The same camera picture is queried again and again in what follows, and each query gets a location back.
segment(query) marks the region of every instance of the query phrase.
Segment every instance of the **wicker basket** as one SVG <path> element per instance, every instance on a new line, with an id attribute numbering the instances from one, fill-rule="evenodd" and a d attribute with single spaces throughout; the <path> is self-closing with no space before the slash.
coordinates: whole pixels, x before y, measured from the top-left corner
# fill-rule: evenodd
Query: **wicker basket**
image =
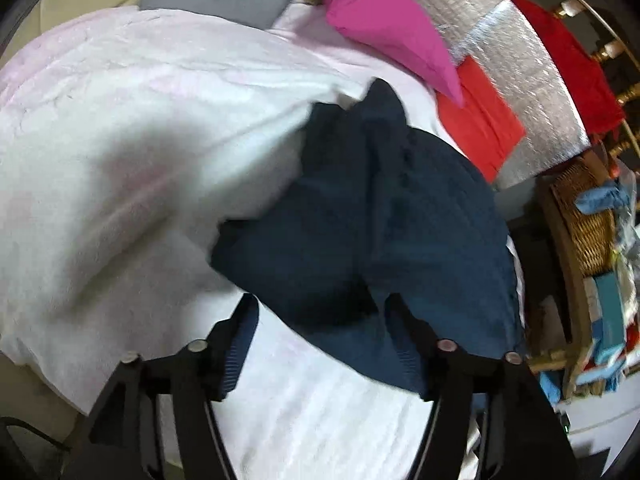
<path id="1" fill-rule="evenodd" d="M 602 184 L 598 180 L 593 166 L 590 167 L 583 158 L 578 157 L 550 186 L 574 243 L 583 276 L 594 276 L 612 269 L 616 233 L 613 212 L 606 210 L 583 215 L 575 206 L 575 199 L 580 193 Z"/>

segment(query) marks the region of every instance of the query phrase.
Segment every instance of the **dark red cloth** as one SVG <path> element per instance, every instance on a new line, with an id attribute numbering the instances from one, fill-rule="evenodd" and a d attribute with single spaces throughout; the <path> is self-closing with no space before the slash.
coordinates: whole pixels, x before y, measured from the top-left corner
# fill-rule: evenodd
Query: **dark red cloth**
<path id="1" fill-rule="evenodd" d="M 511 1 L 529 20 L 558 67 L 585 130 L 592 140 L 601 139 L 625 118 L 602 68 L 551 12 L 529 0 Z"/>
<path id="2" fill-rule="evenodd" d="M 465 105 L 437 92 L 438 115 L 469 160 L 492 182 L 525 135 L 524 126 L 471 56 L 458 67 Z"/>

